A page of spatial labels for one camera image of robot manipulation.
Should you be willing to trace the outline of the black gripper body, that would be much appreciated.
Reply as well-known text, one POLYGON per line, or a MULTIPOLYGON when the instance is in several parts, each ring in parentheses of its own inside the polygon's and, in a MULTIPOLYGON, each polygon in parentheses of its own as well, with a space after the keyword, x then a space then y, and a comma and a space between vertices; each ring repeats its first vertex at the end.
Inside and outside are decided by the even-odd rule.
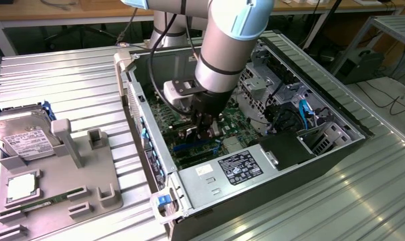
POLYGON ((232 90, 222 93, 208 90, 195 93, 191 99, 191 118, 196 118, 199 114, 216 118, 226 108, 231 95, 232 90))

